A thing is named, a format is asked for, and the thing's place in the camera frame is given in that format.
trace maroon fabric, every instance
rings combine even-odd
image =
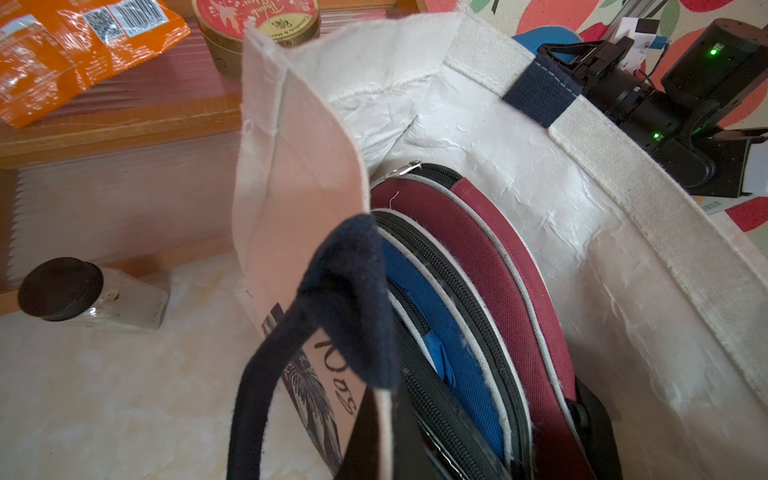
[[[575,399],[575,377],[548,292],[515,230],[493,203],[462,179],[452,191],[494,231],[531,297],[565,398]],[[504,260],[480,226],[438,190],[407,178],[387,180],[371,191],[372,208],[397,210],[422,225],[459,262],[493,316],[515,364],[533,422],[535,476],[544,480],[593,478],[566,423],[536,342],[522,295]]]

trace stitching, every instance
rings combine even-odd
[[[563,87],[565,87],[565,89],[566,89],[566,90],[568,90],[569,92],[571,92],[571,95],[573,95],[573,96],[574,96],[574,98],[578,97],[578,95],[577,95],[577,94],[576,94],[576,93],[575,93],[573,90],[571,90],[570,88],[568,88],[568,86],[567,86],[565,83],[563,83],[562,81],[560,81],[560,78],[557,78],[557,76],[555,76],[555,74],[554,74],[554,73],[552,73],[551,71],[549,71],[549,69],[547,69],[547,68],[546,68],[544,65],[542,65],[542,64],[540,64],[540,63],[538,63],[538,61],[537,61],[537,60],[534,60],[533,62],[534,62],[536,65],[538,65],[538,66],[539,66],[539,68],[541,68],[542,70],[544,70],[544,71],[546,71],[547,73],[549,73],[549,74],[552,76],[552,78],[554,78],[554,80],[555,80],[557,83],[559,83],[560,85],[562,85]]]
[[[589,101],[586,99],[580,99],[580,102],[581,111],[579,111],[577,114],[584,116],[589,115],[589,117],[594,121],[609,125],[609,120],[604,115],[600,114],[599,110],[597,110],[594,105],[590,104]],[[571,118],[565,118],[563,121],[568,123],[574,122],[574,120]],[[620,183],[623,181],[623,179],[617,180],[609,178],[609,175],[599,174],[599,166],[590,160],[591,154],[594,153],[594,150],[590,149],[589,146],[583,147],[578,145],[577,142],[574,142],[573,140],[566,139],[561,131],[563,129],[558,127],[550,130],[551,138],[563,149],[566,154],[568,154],[571,159],[573,159],[578,164],[579,167],[583,168],[584,171],[587,172],[592,180],[600,188],[602,188],[603,191],[605,191],[605,193],[631,219],[633,225],[639,230],[643,239],[661,258],[661,261],[664,263],[669,274],[674,279],[674,282],[685,292],[686,297],[693,304],[694,309],[698,313],[699,317],[707,325],[710,333],[712,334],[712,337],[714,337],[714,339],[726,353],[729,360],[733,362],[733,364],[739,370],[744,381],[750,386],[750,389],[752,389],[762,404],[764,406],[768,405],[768,392],[765,390],[766,376],[762,372],[756,372],[755,369],[746,367],[746,365],[756,365],[759,363],[754,361],[751,362],[750,360],[752,358],[759,358],[760,353],[754,352],[754,348],[750,347],[748,344],[745,347],[744,343],[746,340],[741,338],[742,336],[735,335],[736,339],[731,338],[731,336],[733,336],[733,327],[729,326],[726,323],[726,320],[728,318],[728,313],[732,312],[732,309],[728,306],[724,306],[712,313],[710,312],[711,309],[708,310],[703,306],[703,301],[699,300],[699,297],[700,292],[704,291],[706,288],[702,287],[700,281],[698,280],[698,276],[692,273],[692,269],[687,268],[685,265],[681,266],[680,259],[684,258],[684,253],[680,253],[679,250],[667,247],[667,245],[663,242],[664,235],[657,234],[657,232],[661,229],[657,225],[649,223],[647,219],[642,219],[642,216],[638,213],[640,209],[633,204],[633,201],[630,198],[631,194],[621,189]],[[620,146],[627,146],[628,148],[635,150],[638,149],[637,145],[631,144],[631,142],[628,144],[626,141],[622,141]],[[690,197],[684,195],[684,192],[676,183],[671,182],[670,184],[670,178],[661,173],[658,164],[653,162],[645,152],[640,152],[639,158],[643,158],[643,160],[638,164],[638,170],[640,168],[650,168],[647,173],[654,176],[654,182],[659,184],[664,182],[667,184],[667,190],[670,191],[670,194],[674,192],[674,199],[670,198],[670,200],[679,200],[683,204],[690,204]],[[703,220],[705,216],[706,215],[699,210],[695,215],[695,218],[691,218],[689,221],[705,221]],[[723,243],[725,244],[727,251],[729,251],[731,255],[735,255],[740,261],[742,265],[741,270],[745,270],[746,273],[752,277],[752,283],[757,283],[759,285],[758,288],[762,287],[764,291],[766,289],[765,280],[763,280],[762,277],[755,271],[755,269],[751,267],[751,265],[744,258],[743,254],[739,252],[738,249],[731,242],[729,242],[717,228],[712,227],[711,224],[709,227],[709,231],[713,232],[713,235],[716,237],[715,241],[717,241],[720,245]]]
[[[469,78],[470,80],[477,81],[482,86],[486,87],[488,90],[494,92],[497,95],[504,94],[504,87],[499,84],[497,81],[493,80],[489,76],[483,75],[479,71],[476,71],[473,68],[470,68],[468,65],[465,65],[464,63],[456,60],[455,58],[447,57],[445,64],[448,65],[453,70],[457,71],[458,73],[464,75],[465,77]]]
[[[424,81],[426,82],[433,82],[440,74],[440,70],[438,68],[426,71],[424,73],[420,73],[418,75],[412,76],[410,78],[407,78],[402,81],[397,81],[395,83],[391,84],[366,84],[362,85],[360,87],[341,91],[337,94],[335,94],[333,97],[329,97],[326,99],[328,103],[333,103],[337,101],[345,101],[349,98],[358,97],[360,95],[365,94],[380,94],[380,93],[386,93],[394,90],[395,88],[407,88],[410,87],[412,84],[419,84]]]
[[[429,365],[432,366],[432,369],[437,372],[437,368],[435,367],[435,361],[432,360],[432,355],[429,354],[429,349],[427,348],[426,343],[424,343],[424,339],[422,338],[421,334],[416,329],[416,326],[413,324],[410,317],[408,317],[408,313],[406,313],[406,309],[402,307],[400,302],[395,298],[394,295],[392,295],[392,292],[390,292],[389,290],[387,290],[387,297],[389,297],[389,302],[392,304],[392,307],[394,307],[397,314],[400,315],[400,319],[402,323],[406,326],[408,333],[410,333],[413,339],[416,341],[416,344],[419,346],[419,349],[422,351],[422,355],[427,358],[427,360],[429,361]]]

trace small glass jar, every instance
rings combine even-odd
[[[70,257],[38,266],[18,289],[28,315],[102,332],[155,332],[167,301],[163,290],[120,270]]]

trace white connector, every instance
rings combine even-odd
[[[758,197],[768,197],[768,141],[750,145],[741,191]]]
[[[612,43],[616,43],[624,37],[629,37],[634,40],[632,49],[630,49],[627,56],[625,56],[618,65],[621,70],[635,71],[640,69],[640,66],[643,64],[648,53],[648,48],[654,43],[658,25],[658,20],[647,20],[636,17],[624,17],[619,21],[616,31],[609,40]]]

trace qr code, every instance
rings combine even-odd
[[[99,37],[99,40],[104,43],[123,35],[123,29],[120,28],[107,7],[91,10],[84,13],[83,17],[91,30]]]
[[[109,5],[109,10],[129,37],[135,37],[168,22],[155,0],[124,0]]]

